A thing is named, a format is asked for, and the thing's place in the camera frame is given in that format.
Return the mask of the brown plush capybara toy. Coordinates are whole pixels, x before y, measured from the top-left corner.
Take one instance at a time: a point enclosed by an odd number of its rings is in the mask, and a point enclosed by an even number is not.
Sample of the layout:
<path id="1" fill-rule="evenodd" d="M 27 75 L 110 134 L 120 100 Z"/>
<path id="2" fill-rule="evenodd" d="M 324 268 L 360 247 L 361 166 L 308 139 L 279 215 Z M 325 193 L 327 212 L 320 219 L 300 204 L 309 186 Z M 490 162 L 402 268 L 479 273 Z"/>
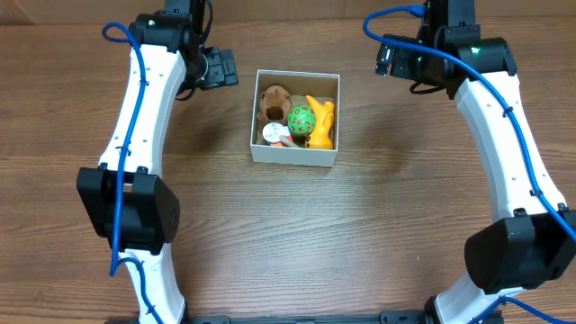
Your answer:
<path id="1" fill-rule="evenodd" d="M 287 124 L 288 112 L 293 108 L 291 95 L 283 87 L 273 85 L 260 95 L 260 105 L 256 116 L 257 129 L 262 131 L 270 122 Z"/>

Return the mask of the small wooden rattle drum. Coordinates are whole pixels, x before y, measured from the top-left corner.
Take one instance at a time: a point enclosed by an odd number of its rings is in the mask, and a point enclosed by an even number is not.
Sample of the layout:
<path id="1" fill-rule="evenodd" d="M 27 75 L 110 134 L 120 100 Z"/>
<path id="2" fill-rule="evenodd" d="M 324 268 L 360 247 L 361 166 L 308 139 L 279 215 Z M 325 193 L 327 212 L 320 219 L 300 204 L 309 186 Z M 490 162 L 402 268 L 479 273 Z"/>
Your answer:
<path id="1" fill-rule="evenodd" d="M 281 148 L 294 148 L 298 149 L 300 146 L 296 144 L 293 139 L 288 140 L 284 136 L 284 125 L 279 122 L 269 122 L 262 131 L 263 138 L 268 145 L 268 142 L 281 141 L 286 144 L 286 147 Z"/>

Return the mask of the green patterned ball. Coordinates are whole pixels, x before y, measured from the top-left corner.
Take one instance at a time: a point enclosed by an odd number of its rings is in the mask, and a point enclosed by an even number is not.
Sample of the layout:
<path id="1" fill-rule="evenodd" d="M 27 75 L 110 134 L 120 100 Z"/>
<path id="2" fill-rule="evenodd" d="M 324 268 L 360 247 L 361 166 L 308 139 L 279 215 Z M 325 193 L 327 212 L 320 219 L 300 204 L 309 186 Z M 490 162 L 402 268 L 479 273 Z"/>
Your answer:
<path id="1" fill-rule="evenodd" d="M 316 127 L 317 117 L 307 104 L 294 106 L 287 115 L 287 125 L 292 135 L 307 136 Z"/>

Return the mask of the yellow rubber toy animal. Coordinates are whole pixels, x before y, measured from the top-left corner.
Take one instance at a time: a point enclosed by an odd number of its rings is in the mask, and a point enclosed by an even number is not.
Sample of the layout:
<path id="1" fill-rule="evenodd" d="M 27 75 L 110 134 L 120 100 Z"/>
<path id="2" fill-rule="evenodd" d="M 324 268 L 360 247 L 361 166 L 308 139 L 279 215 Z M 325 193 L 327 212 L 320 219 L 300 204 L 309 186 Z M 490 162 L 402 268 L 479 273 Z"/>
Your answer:
<path id="1" fill-rule="evenodd" d="M 330 101 L 320 103 L 310 95 L 307 95 L 306 99 L 314 111 L 317 121 L 314 130 L 305 140 L 305 147 L 307 149 L 332 150 L 334 144 L 329 134 L 334 124 L 335 105 Z"/>

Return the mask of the colourful two-by-two puzzle cube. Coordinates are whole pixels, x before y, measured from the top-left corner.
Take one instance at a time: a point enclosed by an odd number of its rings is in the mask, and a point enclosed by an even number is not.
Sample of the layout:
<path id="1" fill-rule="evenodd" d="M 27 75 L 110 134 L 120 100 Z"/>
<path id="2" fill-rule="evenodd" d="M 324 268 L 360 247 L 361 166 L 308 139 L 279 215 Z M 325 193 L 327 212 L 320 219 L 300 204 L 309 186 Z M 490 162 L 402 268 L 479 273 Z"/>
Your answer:
<path id="1" fill-rule="evenodd" d="M 283 127 L 283 135 L 288 139 L 288 140 L 292 140 L 292 134 L 290 133 L 289 127 L 288 126 L 284 126 Z M 273 147 L 286 147 L 286 144 L 281 142 L 281 141 L 277 141 L 277 142 L 268 142 L 269 146 L 273 146 Z"/>

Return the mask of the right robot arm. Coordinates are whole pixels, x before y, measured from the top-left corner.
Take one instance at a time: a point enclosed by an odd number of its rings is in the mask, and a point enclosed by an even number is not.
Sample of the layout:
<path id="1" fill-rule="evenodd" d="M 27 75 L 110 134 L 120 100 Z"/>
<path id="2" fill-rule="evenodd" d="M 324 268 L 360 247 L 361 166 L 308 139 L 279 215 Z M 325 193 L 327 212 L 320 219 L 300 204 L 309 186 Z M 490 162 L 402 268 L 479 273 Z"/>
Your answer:
<path id="1" fill-rule="evenodd" d="M 549 176 L 522 106 L 518 66 L 502 38 L 484 39 L 471 1 L 426 1 L 413 38 L 384 34 L 375 71 L 413 94 L 445 91 L 468 123 L 490 188 L 490 226 L 464 245 L 464 274 L 423 310 L 384 323 L 500 323 L 500 306 L 559 278 L 575 256 L 575 212 Z"/>

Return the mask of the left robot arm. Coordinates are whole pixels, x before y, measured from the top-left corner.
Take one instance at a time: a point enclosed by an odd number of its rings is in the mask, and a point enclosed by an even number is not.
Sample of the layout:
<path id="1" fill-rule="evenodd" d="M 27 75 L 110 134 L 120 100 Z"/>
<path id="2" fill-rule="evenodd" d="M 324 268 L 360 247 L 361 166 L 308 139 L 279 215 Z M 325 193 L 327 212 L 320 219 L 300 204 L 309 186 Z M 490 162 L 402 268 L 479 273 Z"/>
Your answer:
<path id="1" fill-rule="evenodd" d="M 141 13 L 123 32 L 130 75 L 112 137 L 94 168 L 80 168 L 76 188 L 96 234 L 107 239 L 110 275 L 125 266 L 139 304 L 138 323 L 188 323 L 177 282 L 172 243 L 180 203 L 163 180 L 162 158 L 173 105 L 238 84 L 231 50 L 208 47 L 213 6 L 206 0 L 168 1 Z"/>

